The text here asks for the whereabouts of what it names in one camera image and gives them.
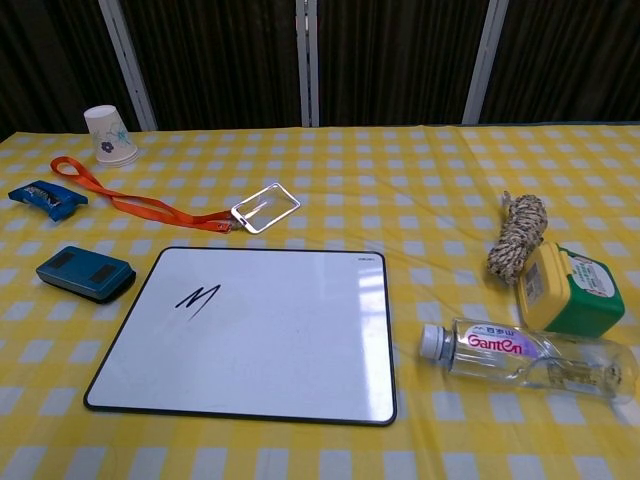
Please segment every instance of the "clear plastic bottle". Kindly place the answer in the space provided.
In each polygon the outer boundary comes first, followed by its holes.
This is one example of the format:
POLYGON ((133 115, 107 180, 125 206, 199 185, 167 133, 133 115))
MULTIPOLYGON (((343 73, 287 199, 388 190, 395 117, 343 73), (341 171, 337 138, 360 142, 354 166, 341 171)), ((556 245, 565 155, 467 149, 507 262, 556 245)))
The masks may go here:
POLYGON ((638 365, 631 351, 604 339, 454 319, 452 331, 425 325, 420 354, 451 373, 514 386, 587 393, 625 403, 638 365))

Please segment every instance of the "clear badge holder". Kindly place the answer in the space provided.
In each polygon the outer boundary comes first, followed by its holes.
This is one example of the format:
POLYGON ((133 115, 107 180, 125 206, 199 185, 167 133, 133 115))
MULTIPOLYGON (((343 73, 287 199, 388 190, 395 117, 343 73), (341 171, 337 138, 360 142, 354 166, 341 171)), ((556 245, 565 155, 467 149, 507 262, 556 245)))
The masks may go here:
POLYGON ((248 232, 257 234, 300 208, 300 202, 279 183, 269 185, 231 209, 248 232))

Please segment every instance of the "whiteboard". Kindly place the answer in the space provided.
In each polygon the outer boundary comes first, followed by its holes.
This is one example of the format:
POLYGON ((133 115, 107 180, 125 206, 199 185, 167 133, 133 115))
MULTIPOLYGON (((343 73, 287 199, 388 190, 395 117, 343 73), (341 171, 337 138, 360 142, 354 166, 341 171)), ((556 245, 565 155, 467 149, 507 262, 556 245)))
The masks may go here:
POLYGON ((384 257, 171 247, 89 386, 97 410, 387 425, 384 257))

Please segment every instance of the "gingham pattern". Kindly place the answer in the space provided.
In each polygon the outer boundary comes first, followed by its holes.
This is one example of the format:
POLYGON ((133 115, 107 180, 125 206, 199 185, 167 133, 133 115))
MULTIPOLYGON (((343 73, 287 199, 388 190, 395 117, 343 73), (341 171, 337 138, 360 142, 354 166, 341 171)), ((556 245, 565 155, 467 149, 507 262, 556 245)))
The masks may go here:
POLYGON ((632 478, 638 398, 624 407, 448 376, 416 358, 421 323, 455 315, 516 321, 488 278, 499 197, 534 193, 546 238, 614 272, 627 315, 607 337, 640 356, 640 126, 353 128, 134 134, 136 164, 102 170, 88 135, 15 134, 0 148, 0 476, 2 478, 632 478), (105 185, 217 211, 274 180, 302 202, 260 236, 127 216, 90 198, 55 225, 6 192, 61 182, 68 154, 105 185), (139 273, 96 306, 41 284, 35 268, 67 244, 139 273), (384 253, 398 418, 387 428, 96 414, 83 392, 159 251, 168 245, 371 249, 384 253))

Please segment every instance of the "curtain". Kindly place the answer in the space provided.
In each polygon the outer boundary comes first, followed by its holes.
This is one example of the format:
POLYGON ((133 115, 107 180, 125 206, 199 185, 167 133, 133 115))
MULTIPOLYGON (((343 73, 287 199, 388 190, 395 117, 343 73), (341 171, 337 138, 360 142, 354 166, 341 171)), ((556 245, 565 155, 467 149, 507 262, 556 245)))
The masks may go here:
POLYGON ((639 7, 511 0, 481 122, 640 120, 639 7))
POLYGON ((488 0, 319 0, 322 125, 460 123, 488 0))
POLYGON ((97 2, 4 0, 0 26, 0 140, 86 132, 83 111, 104 103, 138 128, 97 2))
POLYGON ((294 0, 121 0, 162 130, 300 125, 294 0))

